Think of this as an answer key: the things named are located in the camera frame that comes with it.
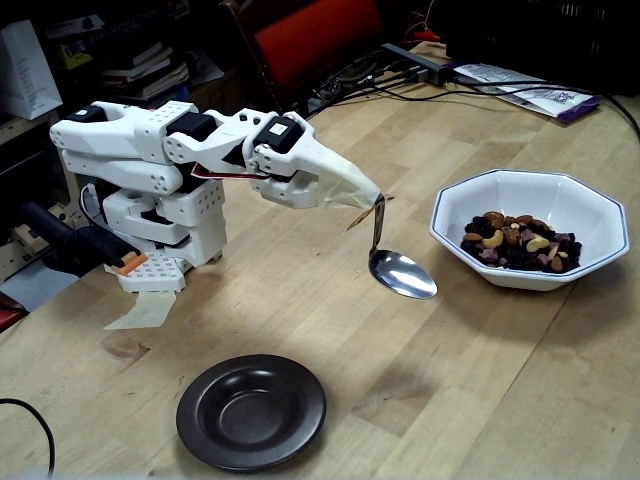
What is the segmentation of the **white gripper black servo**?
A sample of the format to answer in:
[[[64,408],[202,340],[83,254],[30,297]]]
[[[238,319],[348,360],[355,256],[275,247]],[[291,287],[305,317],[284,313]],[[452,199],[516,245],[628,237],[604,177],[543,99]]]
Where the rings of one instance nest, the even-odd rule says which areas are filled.
[[[265,200],[294,209],[368,210],[381,193],[355,164],[315,140],[314,128],[294,112],[243,112],[242,129],[246,168],[270,174],[251,181]]]

